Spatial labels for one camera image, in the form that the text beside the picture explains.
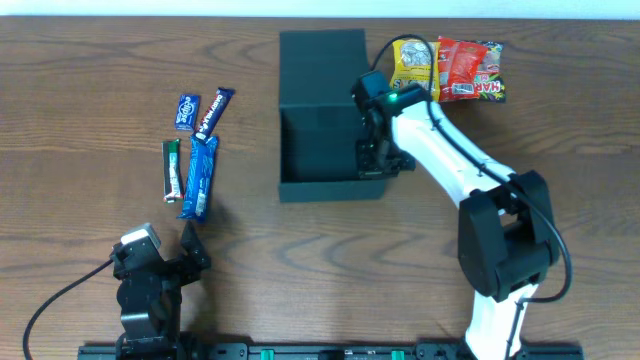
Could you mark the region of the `blue Oreo cookie pack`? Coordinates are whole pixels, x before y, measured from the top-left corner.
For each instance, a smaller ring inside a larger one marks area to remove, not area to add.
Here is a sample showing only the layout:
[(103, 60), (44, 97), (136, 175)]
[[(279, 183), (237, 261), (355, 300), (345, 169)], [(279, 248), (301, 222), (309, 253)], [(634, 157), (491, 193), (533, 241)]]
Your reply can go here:
[(217, 136), (212, 136), (201, 142), (192, 136), (190, 141), (190, 164), (182, 212), (179, 218), (204, 223), (207, 217), (209, 192), (219, 140)]

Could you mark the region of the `yellow Hacks candy bag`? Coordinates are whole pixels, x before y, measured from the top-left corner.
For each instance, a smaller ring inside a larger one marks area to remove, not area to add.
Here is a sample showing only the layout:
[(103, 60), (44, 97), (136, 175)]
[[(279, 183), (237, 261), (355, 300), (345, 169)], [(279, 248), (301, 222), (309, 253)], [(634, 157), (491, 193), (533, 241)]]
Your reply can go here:
[(430, 50), (422, 41), (415, 39), (396, 40), (392, 46), (394, 72), (390, 80), (391, 88), (398, 89), (412, 83), (419, 84), (423, 88), (431, 85), (432, 98), (438, 102), (440, 97), (438, 61), (432, 60), (432, 55), (438, 55), (440, 43), (430, 42)]

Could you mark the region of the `red Hacks candy bag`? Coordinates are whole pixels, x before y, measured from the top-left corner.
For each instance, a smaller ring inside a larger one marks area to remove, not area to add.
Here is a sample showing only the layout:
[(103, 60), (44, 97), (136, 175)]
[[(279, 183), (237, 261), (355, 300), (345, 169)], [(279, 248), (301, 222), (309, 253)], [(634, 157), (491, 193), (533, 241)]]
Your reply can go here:
[(440, 37), (438, 41), (439, 101), (477, 99), (475, 76), (488, 48), (446, 37)]

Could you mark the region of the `Haribo gummy bag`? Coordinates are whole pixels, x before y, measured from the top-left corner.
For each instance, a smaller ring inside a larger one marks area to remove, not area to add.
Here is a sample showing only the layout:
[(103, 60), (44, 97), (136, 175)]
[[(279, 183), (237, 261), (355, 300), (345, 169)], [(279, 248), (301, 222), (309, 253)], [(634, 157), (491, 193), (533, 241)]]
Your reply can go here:
[(475, 90), (480, 101), (505, 103), (506, 88), (502, 78), (500, 63), (504, 44), (501, 42), (473, 40), (473, 43), (487, 48), (474, 79)]

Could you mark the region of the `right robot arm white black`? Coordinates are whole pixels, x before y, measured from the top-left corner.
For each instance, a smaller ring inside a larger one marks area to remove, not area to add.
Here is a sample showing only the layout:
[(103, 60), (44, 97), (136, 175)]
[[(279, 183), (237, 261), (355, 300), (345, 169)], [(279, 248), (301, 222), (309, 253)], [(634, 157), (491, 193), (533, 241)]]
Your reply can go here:
[(471, 142), (418, 86), (359, 83), (351, 96), (376, 138), (411, 155), (458, 210), (458, 261), (474, 288), (464, 340), (477, 359), (512, 359), (528, 304), (549, 268), (569, 258), (536, 172), (518, 174)]

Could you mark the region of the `blue Eclipse mint pack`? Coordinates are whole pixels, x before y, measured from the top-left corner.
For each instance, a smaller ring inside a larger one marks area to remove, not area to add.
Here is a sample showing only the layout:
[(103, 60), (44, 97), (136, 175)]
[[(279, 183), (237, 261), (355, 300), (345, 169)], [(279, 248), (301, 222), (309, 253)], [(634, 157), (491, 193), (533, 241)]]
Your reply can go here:
[(174, 128), (179, 131), (193, 132), (195, 130), (200, 96), (196, 94), (182, 94), (176, 109)]

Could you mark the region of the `black open gift box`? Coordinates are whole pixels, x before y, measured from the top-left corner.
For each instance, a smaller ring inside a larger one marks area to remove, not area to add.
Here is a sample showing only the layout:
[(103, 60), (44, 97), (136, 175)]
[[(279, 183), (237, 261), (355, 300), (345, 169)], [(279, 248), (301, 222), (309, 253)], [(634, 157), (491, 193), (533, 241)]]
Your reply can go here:
[(282, 203), (373, 200), (383, 180), (359, 176), (367, 138), (351, 87), (369, 69), (362, 29), (280, 33)]

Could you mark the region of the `green chocolate bar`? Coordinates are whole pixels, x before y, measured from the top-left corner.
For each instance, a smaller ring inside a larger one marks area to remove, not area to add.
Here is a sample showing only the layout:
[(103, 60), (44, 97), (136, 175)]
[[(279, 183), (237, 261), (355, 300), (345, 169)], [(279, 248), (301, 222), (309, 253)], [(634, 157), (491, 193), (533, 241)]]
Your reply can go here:
[(173, 203), (184, 198), (184, 190), (180, 172), (180, 140), (162, 143), (164, 195), (165, 203)]

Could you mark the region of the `purple Dairy Milk bar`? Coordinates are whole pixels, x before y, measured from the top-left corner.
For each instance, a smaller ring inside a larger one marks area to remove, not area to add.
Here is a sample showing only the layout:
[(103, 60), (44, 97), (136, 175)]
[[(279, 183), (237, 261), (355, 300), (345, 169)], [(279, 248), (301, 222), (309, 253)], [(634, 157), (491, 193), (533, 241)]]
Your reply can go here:
[(212, 103), (205, 111), (197, 130), (194, 132), (194, 137), (198, 142), (205, 143), (211, 137), (216, 124), (234, 95), (235, 90), (232, 88), (219, 87), (217, 89)]

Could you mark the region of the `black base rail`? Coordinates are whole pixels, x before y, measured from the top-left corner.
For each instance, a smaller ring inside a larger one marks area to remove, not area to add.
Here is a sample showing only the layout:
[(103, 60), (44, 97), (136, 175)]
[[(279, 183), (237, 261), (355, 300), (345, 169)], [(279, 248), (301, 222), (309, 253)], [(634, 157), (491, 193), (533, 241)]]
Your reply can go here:
[[(114, 359), (206, 359), (206, 360), (455, 360), (476, 359), (462, 343), (422, 342), (413, 346), (347, 346), (347, 345), (246, 345), (219, 343), (202, 345), (190, 355), (126, 355), (124, 345), (118, 353), (115, 346), (87, 345), (78, 349), (79, 360)], [(582, 348), (575, 345), (522, 345), (509, 359), (582, 360)]]

